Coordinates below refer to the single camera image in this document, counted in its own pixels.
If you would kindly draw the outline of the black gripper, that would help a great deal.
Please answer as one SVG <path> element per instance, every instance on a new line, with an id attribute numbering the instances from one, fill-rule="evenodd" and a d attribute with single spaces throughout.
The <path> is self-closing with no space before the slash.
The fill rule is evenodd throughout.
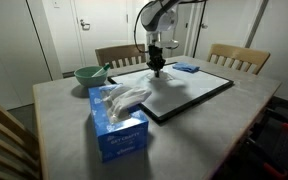
<path id="1" fill-rule="evenodd" d="M 149 58 L 147 63 L 148 67 L 154 71 L 154 75 L 160 77 L 160 69 L 165 65 L 166 60 L 162 57 L 162 49 L 155 45 L 149 45 Z"/>

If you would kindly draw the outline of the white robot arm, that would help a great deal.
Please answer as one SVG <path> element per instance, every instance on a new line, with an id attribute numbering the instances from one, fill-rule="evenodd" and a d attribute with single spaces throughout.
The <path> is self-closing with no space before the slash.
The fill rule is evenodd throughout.
<path id="1" fill-rule="evenodd" d="M 206 0 L 151 0 L 145 4 L 137 15 L 146 30 L 148 50 L 137 47 L 140 53 L 149 54 L 148 67 L 154 71 L 156 78 L 160 77 L 166 60 L 162 57 L 163 49 L 176 49 L 179 42 L 176 40 L 161 40 L 161 33 L 173 30 L 178 22 L 177 6 L 205 2 Z"/>

